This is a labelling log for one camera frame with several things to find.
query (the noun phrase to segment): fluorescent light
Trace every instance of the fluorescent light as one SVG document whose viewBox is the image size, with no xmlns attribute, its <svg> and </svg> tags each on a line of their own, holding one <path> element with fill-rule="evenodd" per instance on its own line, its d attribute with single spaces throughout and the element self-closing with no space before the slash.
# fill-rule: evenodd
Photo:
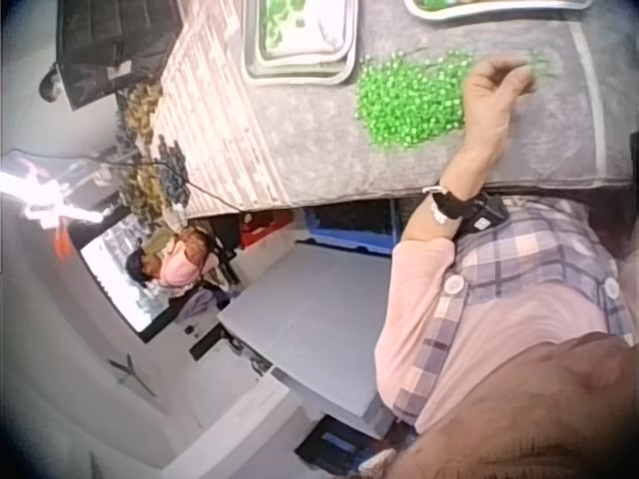
<svg viewBox="0 0 639 479">
<path fill-rule="evenodd" d="M 40 185 L 35 179 L 23 179 L 0 172 L 0 193 L 19 198 L 27 204 L 24 210 L 29 220 L 40 221 L 45 230 L 56 225 L 60 217 L 88 223 L 101 223 L 104 215 L 64 204 L 64 196 L 56 181 Z"/>
<path fill-rule="evenodd" d="M 57 182 L 40 185 L 35 180 L 14 177 L 4 172 L 0 172 L 0 193 L 11 195 L 38 207 L 46 207 L 62 201 Z"/>
<path fill-rule="evenodd" d="M 73 218 L 88 223 L 101 223 L 104 219 L 101 213 L 89 212 L 69 205 L 56 205 L 54 211 L 60 217 Z"/>
</svg>

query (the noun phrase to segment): table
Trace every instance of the table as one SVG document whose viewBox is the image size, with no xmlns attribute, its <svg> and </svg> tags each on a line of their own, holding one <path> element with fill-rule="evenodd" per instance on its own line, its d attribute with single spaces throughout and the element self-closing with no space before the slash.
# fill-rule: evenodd
<svg viewBox="0 0 639 479">
<path fill-rule="evenodd" d="M 428 46 L 433 55 L 540 51 L 557 74 L 517 111 L 492 186 L 627 185 L 636 130 L 636 14 L 598 0 L 583 14 L 542 12 L 427 24 L 401 0 L 361 0 L 358 49 L 373 57 Z M 356 85 L 250 87 L 240 74 L 242 0 L 180 0 L 184 31 L 165 73 L 155 131 L 178 140 L 191 179 L 242 210 L 401 196 L 434 183 L 461 142 L 411 151 L 371 147 L 354 119 Z M 229 207 L 193 191 L 187 214 Z"/>
<path fill-rule="evenodd" d="M 381 438 L 394 416 L 377 394 L 373 352 L 389 281 L 389 257 L 296 244 L 218 319 L 304 402 Z"/>
</svg>

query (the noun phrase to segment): black hat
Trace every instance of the black hat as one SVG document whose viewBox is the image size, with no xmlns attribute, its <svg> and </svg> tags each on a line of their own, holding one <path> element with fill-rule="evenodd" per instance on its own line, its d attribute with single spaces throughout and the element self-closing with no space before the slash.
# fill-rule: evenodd
<svg viewBox="0 0 639 479">
<path fill-rule="evenodd" d="M 138 247 L 135 251 L 129 254 L 124 266 L 129 277 L 142 288 L 146 288 L 147 282 L 153 279 L 144 272 L 144 265 L 142 264 L 142 256 L 144 256 L 144 254 L 144 250 L 142 249 L 142 240 L 138 239 Z"/>
</svg>

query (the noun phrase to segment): plaid shirt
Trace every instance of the plaid shirt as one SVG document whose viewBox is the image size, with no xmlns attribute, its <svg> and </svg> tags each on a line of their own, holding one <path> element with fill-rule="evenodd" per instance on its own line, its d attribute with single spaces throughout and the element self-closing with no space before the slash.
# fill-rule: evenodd
<svg viewBox="0 0 639 479">
<path fill-rule="evenodd" d="M 617 264 L 588 226 L 585 207 L 532 197 L 504 202 L 510 212 L 507 222 L 456 244 L 455 264 L 444 278 L 412 373 L 403 380 L 393 405 L 394 414 L 409 424 L 415 423 L 437 382 L 466 305 L 557 281 L 598 305 L 611 334 L 623 336 L 631 345 L 637 340 L 618 292 Z"/>
</svg>

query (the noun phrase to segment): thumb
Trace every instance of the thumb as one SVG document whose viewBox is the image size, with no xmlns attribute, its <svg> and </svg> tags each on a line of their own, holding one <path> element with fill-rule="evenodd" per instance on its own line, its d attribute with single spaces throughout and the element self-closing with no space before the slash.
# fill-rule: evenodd
<svg viewBox="0 0 639 479">
<path fill-rule="evenodd" d="M 497 89 L 499 103 L 509 110 L 513 109 L 517 99 L 528 91 L 534 80 L 532 68 L 529 66 L 515 68 L 506 75 Z"/>
</svg>

